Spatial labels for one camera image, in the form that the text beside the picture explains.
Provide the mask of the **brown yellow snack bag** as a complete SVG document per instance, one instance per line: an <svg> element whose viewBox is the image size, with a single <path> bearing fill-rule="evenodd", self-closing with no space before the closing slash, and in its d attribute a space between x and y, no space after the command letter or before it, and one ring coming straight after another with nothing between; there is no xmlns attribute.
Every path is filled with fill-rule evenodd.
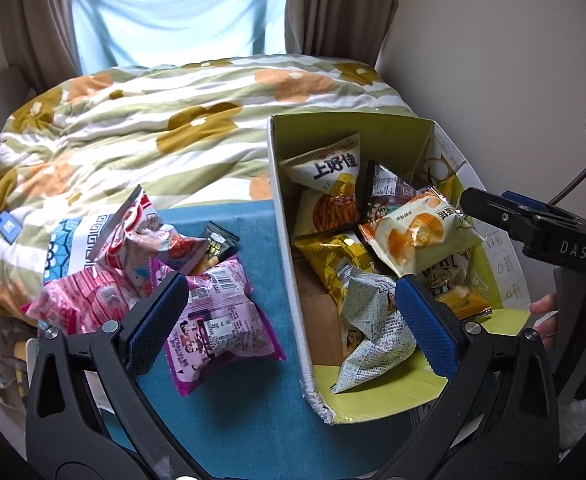
<svg viewBox="0 0 586 480"><path fill-rule="evenodd" d="M418 278L432 296L461 321L480 320L492 313L488 300L471 284L467 250L440 260L419 273Z"/></svg>

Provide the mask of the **pink striped snack bag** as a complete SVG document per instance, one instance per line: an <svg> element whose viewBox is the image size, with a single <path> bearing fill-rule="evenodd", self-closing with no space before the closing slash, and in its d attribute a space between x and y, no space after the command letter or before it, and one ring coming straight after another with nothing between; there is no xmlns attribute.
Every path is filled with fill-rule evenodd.
<svg viewBox="0 0 586 480"><path fill-rule="evenodd" d="M140 300L118 272L91 266L46 283L21 311L64 335L93 333L110 320L122 321Z"/></svg>

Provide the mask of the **white orange chip bag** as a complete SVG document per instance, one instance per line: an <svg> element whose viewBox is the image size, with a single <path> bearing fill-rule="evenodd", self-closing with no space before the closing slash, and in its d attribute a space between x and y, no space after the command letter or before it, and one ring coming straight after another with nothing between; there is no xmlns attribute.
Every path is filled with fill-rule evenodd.
<svg viewBox="0 0 586 480"><path fill-rule="evenodd" d="M398 278L418 275L484 241L472 222L435 188L427 188L377 221L360 224L359 230Z"/></svg>

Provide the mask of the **grey patterned snack bag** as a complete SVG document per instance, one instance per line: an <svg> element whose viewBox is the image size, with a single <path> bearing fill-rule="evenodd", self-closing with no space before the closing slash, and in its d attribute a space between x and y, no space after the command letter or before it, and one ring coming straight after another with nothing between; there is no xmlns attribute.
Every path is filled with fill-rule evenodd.
<svg viewBox="0 0 586 480"><path fill-rule="evenodd" d="M386 275L351 270L341 315L363 336L345 356L331 386L333 394L386 374L415 352L415 336L396 307L395 285Z"/></svg>

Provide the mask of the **dark purple snack bag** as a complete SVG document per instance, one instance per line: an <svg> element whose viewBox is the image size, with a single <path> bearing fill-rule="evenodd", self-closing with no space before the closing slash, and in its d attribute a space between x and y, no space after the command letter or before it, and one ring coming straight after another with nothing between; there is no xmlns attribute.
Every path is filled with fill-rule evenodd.
<svg viewBox="0 0 586 480"><path fill-rule="evenodd" d="M369 160L365 179L365 195L361 206L361 222L381 219L418 195L418 191L385 166Z"/></svg>

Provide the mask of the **red white snack bag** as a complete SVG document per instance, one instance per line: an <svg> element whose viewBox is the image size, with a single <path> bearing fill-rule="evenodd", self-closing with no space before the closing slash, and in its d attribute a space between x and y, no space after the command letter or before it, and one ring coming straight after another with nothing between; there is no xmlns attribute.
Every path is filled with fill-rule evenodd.
<svg viewBox="0 0 586 480"><path fill-rule="evenodd" d="M153 288L152 259L189 273L208 246L206 238L182 235L165 223L138 185L103 226L88 258L103 268L120 271L141 297L148 297Z"/></svg>

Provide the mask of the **small black snack packet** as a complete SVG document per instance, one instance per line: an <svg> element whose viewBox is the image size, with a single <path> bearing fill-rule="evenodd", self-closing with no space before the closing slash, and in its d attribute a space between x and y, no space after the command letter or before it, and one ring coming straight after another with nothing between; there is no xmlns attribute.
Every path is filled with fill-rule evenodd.
<svg viewBox="0 0 586 480"><path fill-rule="evenodd" d="M208 222L205 226L202 236L208 240L208 248L189 272L190 275L202 275L208 269L235 255L240 243L240 237L237 234L213 221Z"/></svg>

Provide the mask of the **white yellow fries bag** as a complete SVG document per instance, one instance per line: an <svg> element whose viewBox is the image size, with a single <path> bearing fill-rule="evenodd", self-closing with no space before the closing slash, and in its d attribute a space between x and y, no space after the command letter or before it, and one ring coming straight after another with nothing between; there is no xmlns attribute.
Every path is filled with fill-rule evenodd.
<svg viewBox="0 0 586 480"><path fill-rule="evenodd" d="M280 162L290 180L303 188L294 238L335 231L358 221L360 148L360 134L355 132L324 148Z"/></svg>

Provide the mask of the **teal patterned cloth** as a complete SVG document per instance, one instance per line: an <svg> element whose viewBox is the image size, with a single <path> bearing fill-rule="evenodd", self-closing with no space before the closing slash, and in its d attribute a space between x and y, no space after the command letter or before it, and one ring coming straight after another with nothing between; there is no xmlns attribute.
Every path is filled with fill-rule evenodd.
<svg viewBox="0 0 586 480"><path fill-rule="evenodd" d="M164 209L189 236L215 222L238 235L239 259L285 358L221 364L179 396L164 356L138 377L179 442L213 476L234 479L350 479L386 463L411 432L407 414L352 425L325 424L303 397L275 208L269 200Z"/></svg>

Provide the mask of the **green cardboard box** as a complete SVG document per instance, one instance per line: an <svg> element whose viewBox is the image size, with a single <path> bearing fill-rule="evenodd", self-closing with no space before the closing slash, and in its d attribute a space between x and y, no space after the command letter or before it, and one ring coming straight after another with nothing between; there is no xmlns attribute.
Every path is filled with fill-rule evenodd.
<svg viewBox="0 0 586 480"><path fill-rule="evenodd" d="M461 211L479 180L435 122L277 115L268 153L302 385L323 422L396 415L444 389L399 313L402 276L489 333L524 327L530 299L511 240Z"/></svg>

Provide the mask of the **small blue card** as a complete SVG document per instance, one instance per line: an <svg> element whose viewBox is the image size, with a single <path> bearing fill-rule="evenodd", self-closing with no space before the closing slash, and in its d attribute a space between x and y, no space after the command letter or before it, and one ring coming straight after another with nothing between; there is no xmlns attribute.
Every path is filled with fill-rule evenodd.
<svg viewBox="0 0 586 480"><path fill-rule="evenodd" d="M10 245L12 245L23 231L21 223L9 214L7 211L0 213L0 235Z"/></svg>

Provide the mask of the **floral quilt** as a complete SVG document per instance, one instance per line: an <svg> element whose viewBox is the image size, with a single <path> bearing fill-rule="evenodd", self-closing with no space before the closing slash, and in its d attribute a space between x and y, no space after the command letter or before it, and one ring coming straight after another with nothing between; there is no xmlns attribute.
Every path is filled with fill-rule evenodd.
<svg viewBox="0 0 586 480"><path fill-rule="evenodd" d="M0 132L0 213L23 226L0 235L0 315L39 293L60 221L138 185L159 209L263 200L269 119L324 110L410 114L373 67L301 54L110 68L31 99Z"/></svg>

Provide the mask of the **right brown curtain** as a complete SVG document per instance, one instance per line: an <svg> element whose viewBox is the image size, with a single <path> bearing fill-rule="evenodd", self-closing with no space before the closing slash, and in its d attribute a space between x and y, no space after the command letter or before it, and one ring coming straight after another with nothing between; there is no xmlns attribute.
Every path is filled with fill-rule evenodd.
<svg viewBox="0 0 586 480"><path fill-rule="evenodd" d="M396 9L397 0L285 0L285 50L374 65Z"/></svg>

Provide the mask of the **brown curtain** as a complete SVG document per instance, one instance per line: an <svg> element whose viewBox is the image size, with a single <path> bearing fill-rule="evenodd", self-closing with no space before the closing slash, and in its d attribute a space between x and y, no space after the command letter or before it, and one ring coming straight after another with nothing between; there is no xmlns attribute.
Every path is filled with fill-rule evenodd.
<svg viewBox="0 0 586 480"><path fill-rule="evenodd" d="M285 0L285 50L374 65L396 9L397 0Z"/></svg>
<svg viewBox="0 0 586 480"><path fill-rule="evenodd" d="M0 40L39 93L80 74L71 0L0 0Z"/></svg>

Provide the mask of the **left brown curtain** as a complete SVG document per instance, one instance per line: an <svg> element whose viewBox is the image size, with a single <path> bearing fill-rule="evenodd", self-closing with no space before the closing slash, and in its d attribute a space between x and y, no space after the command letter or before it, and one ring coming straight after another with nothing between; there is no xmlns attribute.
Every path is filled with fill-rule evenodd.
<svg viewBox="0 0 586 480"><path fill-rule="evenodd" d="M71 0L0 0L0 40L39 93L80 74Z"/></svg>

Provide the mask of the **light blue window sheet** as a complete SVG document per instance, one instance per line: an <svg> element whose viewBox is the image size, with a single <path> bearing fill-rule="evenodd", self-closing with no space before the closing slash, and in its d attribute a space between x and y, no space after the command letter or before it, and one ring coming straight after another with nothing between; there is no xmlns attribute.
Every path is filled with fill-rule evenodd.
<svg viewBox="0 0 586 480"><path fill-rule="evenodd" d="M284 52L285 0L71 0L80 70Z"/></svg>

